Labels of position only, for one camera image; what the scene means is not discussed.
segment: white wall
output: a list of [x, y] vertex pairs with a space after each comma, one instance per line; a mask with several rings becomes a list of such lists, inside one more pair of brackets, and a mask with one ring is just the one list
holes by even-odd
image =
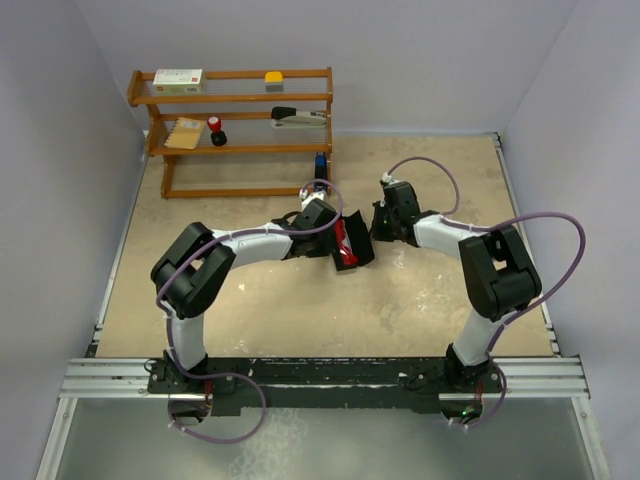
[[487, 132], [576, 0], [77, 1], [123, 91], [135, 69], [330, 65], [337, 130]]
[[[563, 353], [582, 355], [617, 479], [640, 471], [639, 25], [637, 0], [581, 0], [505, 134], [521, 209], [566, 211], [587, 231], [550, 311]], [[575, 251], [557, 226], [527, 227], [547, 282]]]
[[91, 339], [142, 138], [72, 0], [0, 4], [0, 477], [21, 480]]

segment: black and white stapler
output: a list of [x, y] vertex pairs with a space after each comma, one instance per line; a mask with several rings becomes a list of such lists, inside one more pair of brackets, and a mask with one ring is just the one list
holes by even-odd
[[298, 110], [293, 107], [273, 107], [271, 110], [271, 128], [288, 130], [293, 128], [323, 128], [327, 116], [322, 112]]

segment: shelf rack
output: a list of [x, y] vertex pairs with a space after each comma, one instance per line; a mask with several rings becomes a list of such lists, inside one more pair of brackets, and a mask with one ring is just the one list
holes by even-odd
[[[264, 76], [267, 70], [246, 70], [204, 72], [203, 95], [166, 96], [152, 93], [149, 85], [154, 72], [133, 72], [127, 100], [129, 105], [146, 105], [149, 112], [149, 134], [146, 152], [149, 156], [160, 155], [164, 159], [164, 175], [161, 184], [163, 198], [188, 197], [233, 197], [297, 195], [298, 188], [220, 188], [207, 190], [174, 190], [173, 176], [180, 157], [183, 155], [224, 155], [228, 153], [291, 153], [324, 152], [327, 157], [327, 175], [331, 180], [331, 104], [333, 102], [333, 80], [331, 68], [319, 70], [281, 70], [284, 76], [284, 93], [267, 93]], [[281, 103], [281, 102], [324, 102], [325, 108], [319, 111], [327, 115], [324, 129], [296, 129], [275, 131], [271, 129], [270, 111], [255, 112], [206, 112], [206, 113], [161, 113], [159, 105], [215, 104], [215, 103]], [[215, 115], [223, 121], [223, 129], [229, 142], [222, 146], [213, 146], [207, 129], [196, 148], [179, 149], [164, 146], [171, 126], [178, 117], [206, 120]], [[313, 171], [310, 157], [309, 171]]]

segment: black mounting plate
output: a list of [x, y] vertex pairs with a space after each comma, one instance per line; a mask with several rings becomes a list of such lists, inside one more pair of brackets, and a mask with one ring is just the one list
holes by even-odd
[[[169, 358], [151, 359], [148, 392], [203, 394], [204, 381], [185, 379]], [[401, 358], [207, 358], [198, 374], [240, 373], [263, 390], [272, 408], [401, 408], [440, 413], [440, 394], [501, 391], [489, 364], [473, 383], [452, 386], [445, 377], [445, 357]], [[214, 416], [240, 415], [244, 407], [260, 407], [255, 389], [235, 377], [213, 381]]]

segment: wooden tabletop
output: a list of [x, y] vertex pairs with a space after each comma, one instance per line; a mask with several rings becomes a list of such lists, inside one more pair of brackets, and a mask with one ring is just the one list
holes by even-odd
[[[177, 182], [202, 184], [207, 175], [225, 182], [286, 177], [300, 184], [312, 174], [307, 162], [275, 165], [211, 160], [186, 166]], [[511, 218], [505, 180], [490, 137], [334, 138], [334, 179], [345, 214], [360, 209], [371, 222], [380, 176], [398, 160], [426, 155], [443, 162], [460, 184], [462, 203], [453, 218], [491, 225]], [[160, 198], [160, 157], [150, 158], [131, 221], [104, 331], [101, 357], [160, 356], [166, 338], [154, 303], [152, 266], [184, 227], [200, 221], [231, 230], [262, 225], [299, 209], [298, 199]], [[394, 177], [409, 180], [422, 210], [448, 209], [453, 192], [435, 167], [413, 162]], [[335, 197], [330, 200], [335, 205]], [[233, 270], [209, 309], [205, 346], [212, 356], [441, 356], [462, 330], [470, 309], [459, 262], [402, 243], [375, 242], [377, 258], [349, 273], [330, 258], [261, 262]], [[540, 309], [515, 322], [500, 339], [498, 355], [551, 355]]]

